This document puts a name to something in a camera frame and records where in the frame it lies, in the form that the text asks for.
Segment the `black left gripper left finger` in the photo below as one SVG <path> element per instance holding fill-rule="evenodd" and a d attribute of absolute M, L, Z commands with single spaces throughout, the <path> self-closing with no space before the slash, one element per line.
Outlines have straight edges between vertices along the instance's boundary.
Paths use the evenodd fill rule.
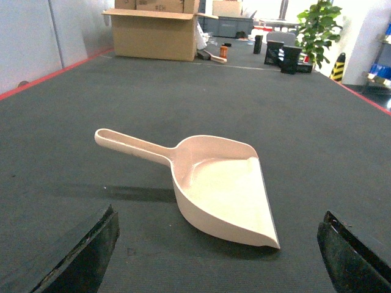
<path fill-rule="evenodd" d="M 98 292 L 120 236 L 118 212 L 108 206 L 93 216 L 92 223 L 33 292 Z"/>

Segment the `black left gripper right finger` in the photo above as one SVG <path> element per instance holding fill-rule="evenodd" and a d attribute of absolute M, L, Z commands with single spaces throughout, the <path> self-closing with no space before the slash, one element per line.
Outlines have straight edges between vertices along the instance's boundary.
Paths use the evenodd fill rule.
<path fill-rule="evenodd" d="M 390 292 L 390 249 L 359 225 L 328 210 L 317 241 L 336 292 Z"/>

